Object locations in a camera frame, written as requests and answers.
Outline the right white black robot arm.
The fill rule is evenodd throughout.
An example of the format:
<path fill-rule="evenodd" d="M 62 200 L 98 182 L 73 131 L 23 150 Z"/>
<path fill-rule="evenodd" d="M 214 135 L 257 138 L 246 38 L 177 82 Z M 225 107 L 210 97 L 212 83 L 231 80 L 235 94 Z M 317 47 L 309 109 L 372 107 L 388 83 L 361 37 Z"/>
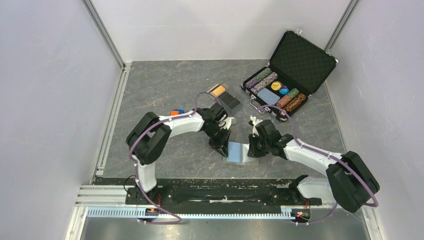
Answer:
<path fill-rule="evenodd" d="M 356 152 L 325 151 L 291 134 L 282 135 L 268 119 L 251 116 L 248 123 L 252 126 L 252 133 L 248 136 L 247 156 L 262 158 L 271 154 L 305 165 L 324 176 L 304 175 L 292 182 L 288 196 L 293 203 L 319 199 L 322 203 L 337 203 L 350 213 L 363 206 L 378 206 L 375 195 L 381 189 L 380 185 Z"/>

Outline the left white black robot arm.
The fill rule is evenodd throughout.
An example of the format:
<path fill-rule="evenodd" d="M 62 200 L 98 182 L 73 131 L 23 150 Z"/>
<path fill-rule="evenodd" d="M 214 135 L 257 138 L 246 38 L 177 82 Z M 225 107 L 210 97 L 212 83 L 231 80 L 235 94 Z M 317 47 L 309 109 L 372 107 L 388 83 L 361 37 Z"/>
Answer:
<path fill-rule="evenodd" d="M 145 204 L 156 200 L 155 162 L 170 138 L 185 133 L 204 132 L 209 138 L 209 146 L 226 158 L 229 155 L 231 123 L 227 111 L 218 103 L 209 108 L 195 108 L 173 116 L 159 116 L 152 111 L 146 113 L 125 141 L 136 169 L 139 199 Z"/>

